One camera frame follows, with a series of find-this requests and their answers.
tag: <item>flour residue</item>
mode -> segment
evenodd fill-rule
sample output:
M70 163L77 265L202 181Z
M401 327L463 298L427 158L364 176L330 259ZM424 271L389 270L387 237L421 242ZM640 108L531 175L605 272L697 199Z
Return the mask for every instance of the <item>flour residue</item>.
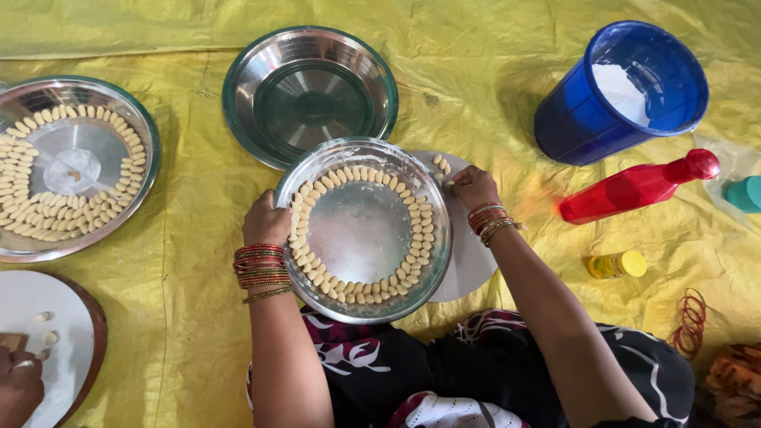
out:
M617 64L592 64L597 87L622 116L640 126L648 126L645 94L629 80L629 73Z

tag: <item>yellow spice container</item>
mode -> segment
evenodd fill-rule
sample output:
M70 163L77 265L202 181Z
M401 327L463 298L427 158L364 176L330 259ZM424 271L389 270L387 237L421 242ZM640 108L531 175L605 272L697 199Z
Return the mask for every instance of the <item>yellow spice container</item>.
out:
M589 274L599 279L642 276L647 269L645 258L637 251L593 256L587 262Z

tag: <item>yellow plastic sheet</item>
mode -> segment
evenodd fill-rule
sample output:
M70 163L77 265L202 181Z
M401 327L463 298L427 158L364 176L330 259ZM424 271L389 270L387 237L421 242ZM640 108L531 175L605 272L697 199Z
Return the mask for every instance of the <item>yellow plastic sheet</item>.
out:
M0 79L75 74L111 81L146 106L161 134L158 179L127 223L60 260L1 266L67 276L106 312L103 368L66 426L250 423L248 319L231 255L244 213L281 173L234 141L220 90L242 46L297 24L336 27L373 46L399 85L390 141L489 169L509 211L528 224L524 237L593 318L667 337L678 298L695 287L709 306L697 371L723 343L759 340L758 216L746 230L717 210L699 183L683 185L666 203L590 225L569 225L552 210L556 197L623 168L684 156L690 136L650 141L584 168L550 161L532 137L538 103L594 31L639 19L677 35L703 65L711 103L698 131L761 149L757 2L19 0L6 2L3 18ZM439 103L426 104L425 92ZM642 278L595 280L581 264L586 255L628 249L648 260ZM427 340L495 306L514 307L499 275L395 325Z

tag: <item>yellow cap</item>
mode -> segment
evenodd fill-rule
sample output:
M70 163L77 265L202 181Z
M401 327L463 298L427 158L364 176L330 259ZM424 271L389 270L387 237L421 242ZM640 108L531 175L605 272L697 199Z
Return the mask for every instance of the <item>yellow cap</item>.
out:
M648 262L637 251L624 251L621 254L621 269L630 276L642 276L648 270Z

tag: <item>person's hand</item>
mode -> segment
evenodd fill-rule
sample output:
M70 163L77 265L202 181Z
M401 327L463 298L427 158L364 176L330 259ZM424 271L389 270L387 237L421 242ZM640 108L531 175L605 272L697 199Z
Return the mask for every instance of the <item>person's hand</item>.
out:
M21 428L45 397L43 364L31 353L10 351L0 347L0 428Z
M272 190L268 189L253 202L243 227L244 245L283 245L291 232L291 209L272 209Z
M455 174L452 180L452 191L469 211L484 203L502 203L492 175L474 165Z

